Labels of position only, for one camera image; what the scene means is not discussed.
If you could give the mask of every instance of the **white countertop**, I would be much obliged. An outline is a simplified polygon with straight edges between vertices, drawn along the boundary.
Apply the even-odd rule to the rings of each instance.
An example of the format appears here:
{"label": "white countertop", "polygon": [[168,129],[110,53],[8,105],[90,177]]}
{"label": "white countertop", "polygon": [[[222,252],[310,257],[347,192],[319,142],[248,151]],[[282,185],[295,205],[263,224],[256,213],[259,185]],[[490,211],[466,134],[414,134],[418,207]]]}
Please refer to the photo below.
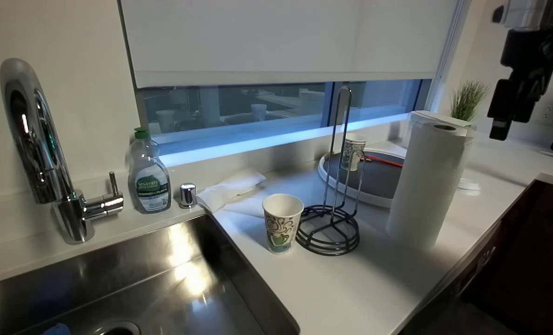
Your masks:
{"label": "white countertop", "polygon": [[527,144],[477,142],[466,179],[481,194],[457,192],[431,254],[395,246],[386,237],[388,211],[362,207],[362,244],[343,257],[321,257],[295,244],[267,250],[261,201],[289,192],[317,205],[324,183],[315,172],[269,179],[252,198],[215,216],[298,321],[304,335],[393,334],[431,289],[540,174],[553,175],[553,155]]}

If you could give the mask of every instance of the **dish soap bottle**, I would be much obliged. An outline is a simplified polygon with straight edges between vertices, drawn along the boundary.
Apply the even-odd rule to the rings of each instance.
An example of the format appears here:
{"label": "dish soap bottle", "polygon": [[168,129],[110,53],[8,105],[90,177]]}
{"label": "dish soap bottle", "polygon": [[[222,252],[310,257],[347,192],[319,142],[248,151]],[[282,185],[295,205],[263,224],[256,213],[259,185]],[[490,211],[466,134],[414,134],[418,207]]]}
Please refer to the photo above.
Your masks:
{"label": "dish soap bottle", "polygon": [[155,157],[148,129],[135,129],[129,151],[129,190],[140,213],[170,209],[172,188],[164,164]]}

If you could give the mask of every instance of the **wire coil holder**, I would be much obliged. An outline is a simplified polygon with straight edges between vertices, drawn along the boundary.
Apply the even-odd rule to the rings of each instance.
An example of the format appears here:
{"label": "wire coil holder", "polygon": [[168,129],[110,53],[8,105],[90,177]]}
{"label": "wire coil holder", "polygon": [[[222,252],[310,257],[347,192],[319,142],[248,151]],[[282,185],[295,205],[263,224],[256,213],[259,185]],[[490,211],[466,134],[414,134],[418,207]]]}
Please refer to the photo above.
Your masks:
{"label": "wire coil holder", "polygon": [[326,177],[326,190],[324,190],[324,201],[321,205],[311,205],[302,213],[298,231],[297,231],[297,242],[304,246],[306,250],[338,257],[354,252],[360,246],[360,228],[356,222],[358,214],[358,203],[354,201],[354,209],[347,211],[347,200],[349,200],[349,179],[352,172],[360,174],[360,185],[362,190],[364,185],[364,149],[365,142],[360,140],[349,140],[349,120],[351,120],[351,99],[352,92],[343,86],[338,94],[338,108],[336,108],[336,120],[332,127],[332,144],[328,151],[328,159],[336,155],[336,138],[338,138],[338,127],[343,125],[343,142],[341,142],[341,157],[338,161],[338,179],[336,179],[336,194],[334,203],[330,203],[330,174]]}

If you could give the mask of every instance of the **faucet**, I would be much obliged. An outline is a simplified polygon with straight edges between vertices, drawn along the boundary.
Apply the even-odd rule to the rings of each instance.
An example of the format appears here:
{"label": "faucet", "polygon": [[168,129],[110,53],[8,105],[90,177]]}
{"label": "faucet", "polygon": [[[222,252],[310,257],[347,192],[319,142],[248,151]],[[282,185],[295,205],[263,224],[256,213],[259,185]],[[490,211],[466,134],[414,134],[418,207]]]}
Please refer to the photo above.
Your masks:
{"label": "faucet", "polygon": [[54,203],[58,229],[68,244],[94,237],[94,222],[123,211],[123,196],[110,174],[110,196],[86,201],[73,188],[51,108],[30,64],[10,58],[0,67],[8,123],[36,203]]}

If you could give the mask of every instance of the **sink basin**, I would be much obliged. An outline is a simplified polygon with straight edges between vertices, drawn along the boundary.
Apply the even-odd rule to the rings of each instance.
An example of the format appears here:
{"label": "sink basin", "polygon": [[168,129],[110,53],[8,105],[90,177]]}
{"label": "sink basin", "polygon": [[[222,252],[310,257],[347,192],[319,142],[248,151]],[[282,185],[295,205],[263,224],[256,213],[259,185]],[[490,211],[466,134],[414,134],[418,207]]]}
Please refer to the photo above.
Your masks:
{"label": "sink basin", "polygon": [[0,334],[300,334],[211,218],[0,283]]}

